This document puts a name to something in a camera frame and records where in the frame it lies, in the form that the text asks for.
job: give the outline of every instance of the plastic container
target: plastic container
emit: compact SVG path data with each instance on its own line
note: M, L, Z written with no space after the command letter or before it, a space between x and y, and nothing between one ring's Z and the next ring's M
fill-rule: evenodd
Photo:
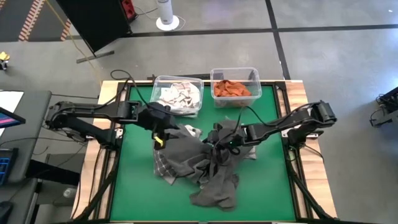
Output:
M211 96L214 98L215 107L217 108L250 106L262 95L259 72L255 68L214 68L210 72L210 80ZM240 82L246 86L252 95L215 96L214 86L222 80Z
M203 87L204 87L203 80L199 78L173 77L173 76L161 75L155 79L152 95L150 96L150 101L159 102L163 104L162 100L160 99L163 88L170 89L172 85L186 83L186 82L191 83L192 85L194 85L199 89L199 102L195 103L193 108L180 108L180 107L171 106L170 110L171 112L178 114L197 113L201 108L203 100Z

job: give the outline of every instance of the keyboard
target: keyboard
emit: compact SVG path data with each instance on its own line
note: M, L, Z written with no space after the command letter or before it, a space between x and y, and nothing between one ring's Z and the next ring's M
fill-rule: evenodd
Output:
M7 182L12 165L17 157L17 152L17 148L0 149L0 185L3 185Z

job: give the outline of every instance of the concrete floor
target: concrete floor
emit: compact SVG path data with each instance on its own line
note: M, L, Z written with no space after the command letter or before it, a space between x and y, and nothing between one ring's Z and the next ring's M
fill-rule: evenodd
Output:
M152 1L137 0L143 10ZM263 0L173 2L187 23L183 30L270 28ZM358 26L398 23L393 0L272 0L278 27ZM158 12L149 14L156 17ZM132 23L134 32L157 32L145 15ZM398 29L280 33L292 79L303 80L310 101L330 102L338 122L320 138L331 192L342 220L396 223L398 220L397 127L370 127L379 93L398 86ZM78 45L88 53L83 41ZM87 63L70 41L0 43L11 54L11 68L0 73L0 88L51 90L69 95L97 96L99 86ZM100 52L116 54L94 60L102 80L113 69L125 69L136 79L155 75L208 73L216 67L256 67L263 79L283 79L274 36L263 34L187 35L119 39ZM95 100L53 97L59 100ZM58 137L48 131L42 135ZM49 153L75 152L79 145L41 141ZM45 215L65 213L42 212Z

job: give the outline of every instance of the green table surface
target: green table surface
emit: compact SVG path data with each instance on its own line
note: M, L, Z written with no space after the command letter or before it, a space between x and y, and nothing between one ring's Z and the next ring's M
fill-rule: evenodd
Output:
M151 86L140 86L149 101ZM140 100L132 89L131 100ZM277 119L272 87L263 86L262 96L252 108L264 121ZM239 108L215 108L210 87L205 86L203 105L198 117L178 118L179 123L203 130L202 139L213 123L225 118L237 119ZM246 110L245 124L258 123ZM199 186L179 178L173 185L154 175L150 131L127 125L124 134L118 177L114 190L111 221L293 221L295 219L289 180L280 134L272 135L257 146L257 160L245 159L236 172L240 181L236 191L237 205L232 212L192 205L189 195Z

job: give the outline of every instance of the computer monitor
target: computer monitor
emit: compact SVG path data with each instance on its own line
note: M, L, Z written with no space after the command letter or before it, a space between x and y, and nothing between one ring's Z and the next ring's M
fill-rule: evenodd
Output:
M25 124L26 120L10 111L0 107L0 128L7 128L19 124Z

